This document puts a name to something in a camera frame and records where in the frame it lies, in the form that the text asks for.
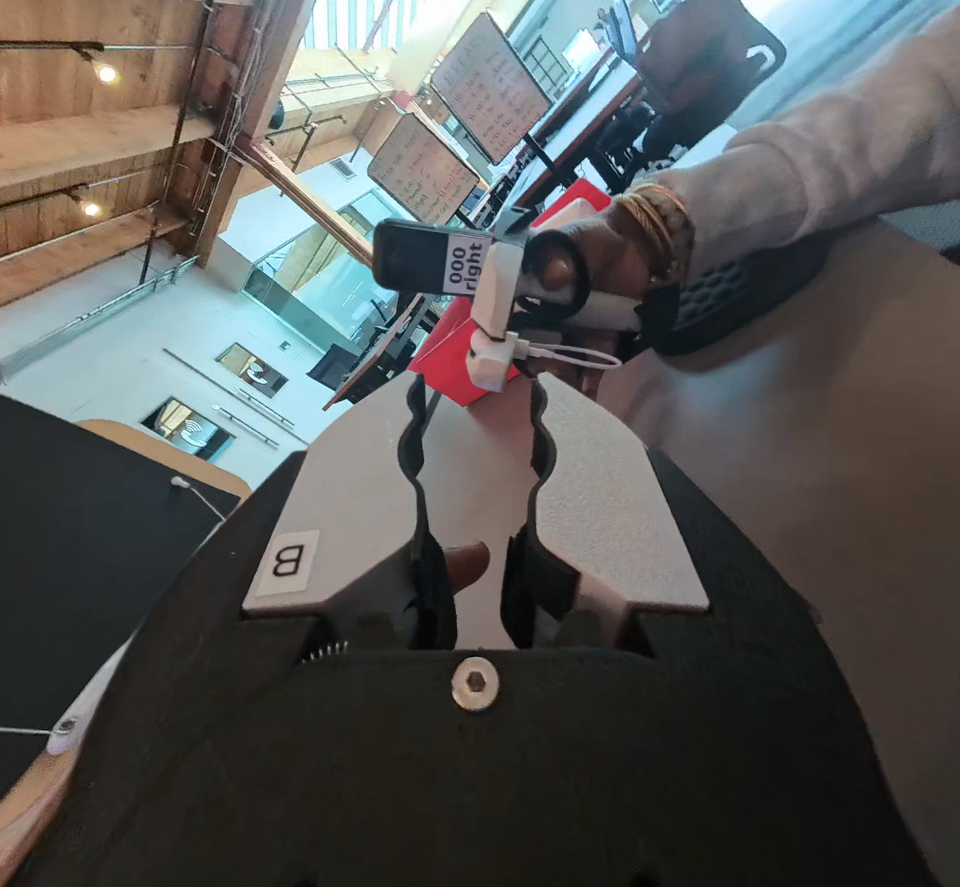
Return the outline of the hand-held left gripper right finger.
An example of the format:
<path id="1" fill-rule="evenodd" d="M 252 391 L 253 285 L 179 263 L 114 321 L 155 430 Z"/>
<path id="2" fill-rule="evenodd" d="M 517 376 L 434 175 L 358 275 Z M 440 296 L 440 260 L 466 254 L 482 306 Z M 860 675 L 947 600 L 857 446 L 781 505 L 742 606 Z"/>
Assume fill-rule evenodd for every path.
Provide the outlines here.
<path id="1" fill-rule="evenodd" d="M 535 482 L 510 538 L 500 619 L 513 646 L 547 643 L 573 614 L 602 646 L 639 613 L 706 616 L 697 572 L 645 444 L 552 374 L 531 386 Z"/>

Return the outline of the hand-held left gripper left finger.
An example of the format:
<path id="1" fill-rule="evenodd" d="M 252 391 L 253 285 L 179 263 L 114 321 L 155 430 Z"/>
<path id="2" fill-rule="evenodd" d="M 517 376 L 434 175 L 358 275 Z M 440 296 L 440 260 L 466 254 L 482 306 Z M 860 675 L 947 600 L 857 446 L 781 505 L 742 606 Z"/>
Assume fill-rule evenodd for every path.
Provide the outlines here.
<path id="1" fill-rule="evenodd" d="M 245 619 L 318 618 L 328 641 L 386 617 L 402 645 L 451 649 L 456 607 L 419 475 L 426 384 L 402 374 L 305 451 L 242 603 Z"/>

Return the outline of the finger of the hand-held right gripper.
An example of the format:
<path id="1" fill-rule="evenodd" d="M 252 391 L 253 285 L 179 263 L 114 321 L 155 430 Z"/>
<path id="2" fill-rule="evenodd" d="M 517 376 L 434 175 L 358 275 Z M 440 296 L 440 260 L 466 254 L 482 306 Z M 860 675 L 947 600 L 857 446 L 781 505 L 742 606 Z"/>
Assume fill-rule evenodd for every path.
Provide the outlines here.
<path id="1" fill-rule="evenodd" d="M 493 341 L 506 339 L 522 276 L 523 247 L 492 241 L 471 305 L 471 319 Z"/>

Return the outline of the red plastic bin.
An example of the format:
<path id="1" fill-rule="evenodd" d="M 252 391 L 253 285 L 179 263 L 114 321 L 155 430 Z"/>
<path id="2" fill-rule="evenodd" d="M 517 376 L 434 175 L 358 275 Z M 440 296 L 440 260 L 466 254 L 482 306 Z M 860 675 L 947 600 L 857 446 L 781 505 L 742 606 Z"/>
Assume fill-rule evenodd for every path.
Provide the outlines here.
<path id="1" fill-rule="evenodd" d="M 548 202 L 545 211 L 532 221 L 531 233 L 551 231 L 591 217 L 606 209 L 611 201 L 611 195 L 580 178 L 562 195 Z M 485 389 L 474 385 L 467 369 L 471 339 L 476 329 L 472 308 L 470 297 L 454 297 L 408 366 L 408 371 L 423 376 L 425 385 L 432 391 L 440 392 L 461 407 L 487 395 Z"/>

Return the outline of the person's right forearm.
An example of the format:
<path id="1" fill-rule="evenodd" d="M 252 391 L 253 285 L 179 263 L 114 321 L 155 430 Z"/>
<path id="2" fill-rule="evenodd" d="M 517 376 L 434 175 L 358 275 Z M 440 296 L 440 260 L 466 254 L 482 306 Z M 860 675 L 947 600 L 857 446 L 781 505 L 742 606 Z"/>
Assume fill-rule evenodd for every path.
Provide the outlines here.
<path id="1" fill-rule="evenodd" d="M 661 233 L 627 235 L 625 279 L 649 284 L 784 247 L 959 194 L 959 10 L 898 41 L 856 76 L 738 132 L 713 158 L 655 173 L 619 197 L 637 220 L 665 209 Z"/>

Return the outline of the grey desk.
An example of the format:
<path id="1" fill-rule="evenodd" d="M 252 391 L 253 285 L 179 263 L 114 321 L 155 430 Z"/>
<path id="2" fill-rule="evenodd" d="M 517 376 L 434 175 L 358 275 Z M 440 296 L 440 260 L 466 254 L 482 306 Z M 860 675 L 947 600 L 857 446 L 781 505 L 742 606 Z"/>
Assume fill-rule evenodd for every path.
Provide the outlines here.
<path id="1" fill-rule="evenodd" d="M 889 230 L 620 384 L 712 607 L 495 653 L 437 885 L 958 885 L 958 269 Z"/>

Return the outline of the person's right hand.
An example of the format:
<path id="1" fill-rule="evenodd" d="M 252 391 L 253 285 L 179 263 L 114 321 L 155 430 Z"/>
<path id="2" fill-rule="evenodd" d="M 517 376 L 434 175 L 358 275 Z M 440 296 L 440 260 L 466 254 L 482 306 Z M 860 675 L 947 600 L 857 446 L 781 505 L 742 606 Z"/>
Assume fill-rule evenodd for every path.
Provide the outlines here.
<path id="1" fill-rule="evenodd" d="M 660 245 L 648 236 L 622 202 L 614 200 L 607 208 L 579 221 L 571 221 L 558 231 L 549 231 L 548 248 L 534 267 L 539 283 L 550 292 L 565 292 L 577 281 L 577 268 L 570 251 L 557 241 L 560 234 L 576 246 L 589 274 L 591 291 L 642 302 L 649 292 L 654 274 L 664 263 Z M 628 336 L 624 331 L 570 326 L 560 333 L 561 345 L 618 356 Z M 525 371 L 530 377 L 551 374 L 595 401 L 605 371 L 574 365 L 555 359 L 529 358 Z"/>

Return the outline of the handwritten notice board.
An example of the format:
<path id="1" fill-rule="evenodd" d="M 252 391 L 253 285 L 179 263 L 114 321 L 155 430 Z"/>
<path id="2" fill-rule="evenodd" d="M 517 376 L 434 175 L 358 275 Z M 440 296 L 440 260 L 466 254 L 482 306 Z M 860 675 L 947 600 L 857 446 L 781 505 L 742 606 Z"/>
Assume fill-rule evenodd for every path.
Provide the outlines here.
<path id="1" fill-rule="evenodd" d="M 404 113 L 366 168 L 367 176 L 415 221 L 443 226 L 481 177 L 414 113 Z"/>
<path id="2" fill-rule="evenodd" d="M 504 161 L 552 107 L 488 11 L 473 19 L 429 83 L 491 165 Z"/>

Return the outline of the white door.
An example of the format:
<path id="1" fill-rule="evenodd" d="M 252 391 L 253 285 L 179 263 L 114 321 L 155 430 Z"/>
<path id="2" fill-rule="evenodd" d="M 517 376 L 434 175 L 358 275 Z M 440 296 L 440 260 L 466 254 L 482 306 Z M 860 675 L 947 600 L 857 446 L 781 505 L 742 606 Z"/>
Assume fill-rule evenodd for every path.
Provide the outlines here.
<path id="1" fill-rule="evenodd" d="M 308 438 L 288 418 L 269 408 L 218 363 L 206 364 L 169 348 L 141 365 L 137 391 L 151 427 L 176 447 L 253 477 L 288 454 L 306 449 Z"/>

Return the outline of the long office table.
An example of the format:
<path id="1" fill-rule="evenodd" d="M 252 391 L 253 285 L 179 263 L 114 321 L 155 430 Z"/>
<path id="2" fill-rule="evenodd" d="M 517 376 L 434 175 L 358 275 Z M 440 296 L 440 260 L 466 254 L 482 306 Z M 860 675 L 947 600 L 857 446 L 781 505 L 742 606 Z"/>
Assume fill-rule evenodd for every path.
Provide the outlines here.
<path id="1" fill-rule="evenodd" d="M 555 170 L 535 157 L 513 185 L 506 198 L 507 207 L 533 207 L 541 204 L 558 186 L 572 184 L 574 169 L 593 149 L 595 138 L 613 115 L 642 90 L 642 79 L 636 69 L 616 56 L 606 66 L 603 76 L 596 77 L 595 81 L 585 99 L 544 146 Z"/>

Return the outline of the black board wooden edge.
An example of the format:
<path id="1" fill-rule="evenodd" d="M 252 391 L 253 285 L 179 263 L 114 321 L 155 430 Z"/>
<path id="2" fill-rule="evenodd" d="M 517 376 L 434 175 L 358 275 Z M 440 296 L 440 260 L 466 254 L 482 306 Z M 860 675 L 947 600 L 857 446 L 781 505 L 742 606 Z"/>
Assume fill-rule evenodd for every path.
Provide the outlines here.
<path id="1" fill-rule="evenodd" d="M 94 730 L 90 760 L 107 780 L 94 812 L 107 848 L 138 848 L 143 865 L 168 850 L 212 865 L 205 844 L 214 853 L 238 843 L 259 797 L 232 729 L 187 735 L 186 714 L 201 706 L 174 669 L 191 646 L 213 647 L 214 634 L 236 627 L 234 601 L 263 552 L 271 508 L 240 505 L 207 525 L 197 498 L 171 498 L 161 469 L 125 454 L 2 399 L 2 713 L 16 728 L 42 722 L 38 736 L 2 737 L 2 764 L 40 744 L 2 835 L 18 850 L 56 815 L 80 748 L 51 755 L 46 743 L 70 742 L 85 721 L 58 734 L 54 716 L 160 603 Z M 114 795 L 120 804 L 104 806 Z"/>

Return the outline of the wooden pillar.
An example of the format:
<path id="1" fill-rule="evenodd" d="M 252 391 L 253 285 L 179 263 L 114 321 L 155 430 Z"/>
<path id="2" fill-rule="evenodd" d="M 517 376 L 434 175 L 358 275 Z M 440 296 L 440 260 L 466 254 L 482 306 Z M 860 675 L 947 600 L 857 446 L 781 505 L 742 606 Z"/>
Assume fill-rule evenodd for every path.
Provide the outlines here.
<path id="1" fill-rule="evenodd" d="M 316 0 L 258 0 L 241 37 L 239 69 L 217 130 L 203 142 L 202 171 L 184 248 L 204 268 L 221 228 L 230 221 L 244 162 L 233 156 L 237 138 L 263 137 L 293 65 Z"/>

